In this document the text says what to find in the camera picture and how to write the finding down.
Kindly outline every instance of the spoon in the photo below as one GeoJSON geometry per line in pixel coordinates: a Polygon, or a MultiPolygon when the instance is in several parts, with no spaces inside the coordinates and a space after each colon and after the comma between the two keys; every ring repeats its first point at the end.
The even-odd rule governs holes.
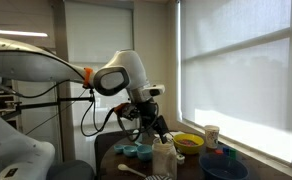
{"type": "Polygon", "coordinates": [[[139,176],[142,176],[142,177],[146,178],[146,175],[145,175],[145,174],[140,173],[140,172],[138,172],[138,171],[135,171],[134,169],[129,168],[129,167],[126,166],[125,164],[119,164],[119,165],[118,165],[118,169],[119,169],[119,170],[122,170],[122,171],[130,171],[130,172],[132,172],[132,173],[135,173],[135,174],[137,174],[137,175],[139,175],[139,176]]]}
{"type": "Polygon", "coordinates": [[[135,141],[135,144],[137,145],[137,146],[140,146],[140,145],[142,145],[140,142],[138,142],[138,141],[135,141]]]}

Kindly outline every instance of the red object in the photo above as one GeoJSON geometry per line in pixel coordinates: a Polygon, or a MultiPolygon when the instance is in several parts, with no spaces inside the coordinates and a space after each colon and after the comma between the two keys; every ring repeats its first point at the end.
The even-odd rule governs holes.
{"type": "Polygon", "coordinates": [[[85,74],[85,79],[84,79],[84,88],[88,88],[88,85],[89,85],[89,78],[90,78],[90,74],[93,72],[93,69],[92,68],[84,68],[86,74],[85,74]]]}
{"type": "Polygon", "coordinates": [[[216,150],[215,150],[215,153],[216,153],[216,154],[223,154],[223,151],[220,150],[220,149],[216,149],[216,150]]]}

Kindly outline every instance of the cabinet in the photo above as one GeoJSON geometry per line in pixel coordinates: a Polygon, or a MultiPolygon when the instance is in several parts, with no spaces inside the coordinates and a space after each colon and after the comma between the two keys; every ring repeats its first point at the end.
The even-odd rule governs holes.
{"type": "MultiPolygon", "coordinates": [[[[41,94],[55,85],[53,82],[25,82],[16,80],[13,83],[14,90],[25,96],[41,94]]],[[[57,94],[54,89],[36,98],[20,97],[19,101],[21,106],[56,102],[57,94]]],[[[38,141],[46,141],[53,144],[56,150],[55,161],[59,163],[62,162],[62,146],[58,114],[58,106],[22,109],[20,119],[24,134],[38,141]]]]}
{"type": "MultiPolygon", "coordinates": [[[[14,89],[14,81],[10,79],[3,79],[2,84],[10,89],[14,89]]],[[[14,112],[15,109],[15,103],[18,102],[18,97],[11,95],[4,90],[0,89],[0,116],[7,115],[9,113],[14,112]]],[[[20,116],[14,116],[10,119],[6,119],[7,123],[9,123],[11,126],[13,126],[18,131],[22,132],[22,124],[20,116]]]]}

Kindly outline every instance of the blue cup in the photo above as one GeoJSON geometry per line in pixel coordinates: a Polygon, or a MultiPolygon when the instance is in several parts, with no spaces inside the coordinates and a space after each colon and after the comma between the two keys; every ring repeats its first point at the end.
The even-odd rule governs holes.
{"type": "Polygon", "coordinates": [[[136,157],[137,147],[136,146],[125,146],[123,149],[125,156],[127,157],[136,157]]]}
{"type": "Polygon", "coordinates": [[[125,145],[122,144],[116,144],[114,145],[114,151],[116,152],[116,154],[121,154],[123,153],[125,145]]]}
{"type": "Polygon", "coordinates": [[[137,157],[141,161],[150,161],[153,156],[152,146],[142,144],[137,147],[137,157]]]}

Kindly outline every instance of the roller blind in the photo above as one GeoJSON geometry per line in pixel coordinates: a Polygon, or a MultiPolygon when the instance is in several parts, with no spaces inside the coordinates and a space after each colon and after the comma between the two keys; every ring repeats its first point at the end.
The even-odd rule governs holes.
{"type": "MultiPolygon", "coordinates": [[[[66,27],[69,61],[82,67],[99,70],[113,57],[116,51],[133,49],[133,17],[132,10],[115,8],[91,3],[73,1],[65,2],[66,27]]],[[[81,84],[71,84],[72,97],[78,97],[83,88],[81,84]]],[[[88,91],[83,97],[90,96],[88,91]]],[[[107,113],[120,103],[128,101],[126,90],[114,96],[102,96],[95,91],[94,110],[88,110],[83,121],[85,134],[95,133],[94,118],[97,128],[101,128],[107,113]]],[[[79,101],[72,105],[73,125],[75,129],[76,159],[89,163],[96,172],[95,137],[84,137],[80,130],[83,115],[91,102],[79,101]]],[[[136,121],[124,120],[126,129],[136,127],[136,121]]],[[[121,130],[115,114],[109,118],[103,132],[121,130]]]]}
{"type": "Polygon", "coordinates": [[[292,162],[292,1],[183,0],[181,111],[292,162]]]}

